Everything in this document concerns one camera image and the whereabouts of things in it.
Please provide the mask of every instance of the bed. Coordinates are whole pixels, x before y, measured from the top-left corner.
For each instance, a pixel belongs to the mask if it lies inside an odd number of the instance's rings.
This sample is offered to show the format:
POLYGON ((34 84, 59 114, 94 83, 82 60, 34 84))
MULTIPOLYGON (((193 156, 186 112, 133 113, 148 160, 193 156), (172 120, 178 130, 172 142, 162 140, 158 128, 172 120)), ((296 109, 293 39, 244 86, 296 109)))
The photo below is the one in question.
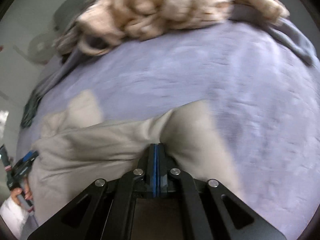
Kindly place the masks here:
MULTIPOLYGON (((288 8, 297 2, 281 1, 288 8)), ((299 28, 308 36, 313 30, 318 50, 320 32, 311 17, 305 20, 299 28)), ((320 203, 320 64, 308 49, 306 62, 256 24, 234 20, 128 41, 76 64, 44 96, 31 127, 20 132, 17 159, 39 138, 41 119, 85 89, 97 97, 104 118, 115 120, 143 120, 206 99, 236 161, 246 203, 295 240, 320 203)), ((79 53, 67 63, 79 62, 79 53)), ((55 57, 47 68, 59 64, 55 57)))

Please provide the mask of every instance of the person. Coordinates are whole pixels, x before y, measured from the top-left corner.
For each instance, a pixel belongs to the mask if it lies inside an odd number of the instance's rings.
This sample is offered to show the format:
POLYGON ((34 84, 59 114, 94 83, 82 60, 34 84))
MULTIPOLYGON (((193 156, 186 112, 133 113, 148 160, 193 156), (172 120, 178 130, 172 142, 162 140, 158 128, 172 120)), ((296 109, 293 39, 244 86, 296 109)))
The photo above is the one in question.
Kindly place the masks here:
MULTIPOLYGON (((4 201, 0 207, 0 215, 13 235, 20 239, 22 229, 28 219, 29 213, 21 207, 17 196, 23 191, 22 188, 15 188, 10 192, 10 197, 4 201)), ((30 190, 28 179, 24 181, 25 199, 32 200, 32 191, 30 190)))

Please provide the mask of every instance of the crumpled blanket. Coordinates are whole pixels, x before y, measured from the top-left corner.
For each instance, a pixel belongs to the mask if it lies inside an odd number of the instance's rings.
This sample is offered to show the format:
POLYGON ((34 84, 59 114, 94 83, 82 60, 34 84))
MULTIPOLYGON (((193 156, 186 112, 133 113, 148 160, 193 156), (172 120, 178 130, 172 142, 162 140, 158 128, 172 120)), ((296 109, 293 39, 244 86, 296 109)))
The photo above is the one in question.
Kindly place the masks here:
POLYGON ((90 56, 108 53, 124 37, 149 40, 169 29, 197 29, 228 19, 233 2, 257 9, 267 22, 278 23, 288 10, 278 0, 96 0, 56 42, 57 51, 79 49, 90 56), (91 47, 85 35, 101 38, 106 46, 91 47))
POLYGON ((150 143, 164 143, 167 154, 194 178, 216 178, 243 197, 232 157, 205 101, 145 121, 97 124, 99 116, 96 99, 86 90, 65 111, 43 120, 42 137, 32 147, 40 155, 29 174, 40 225, 96 179, 110 181, 133 170, 150 143))

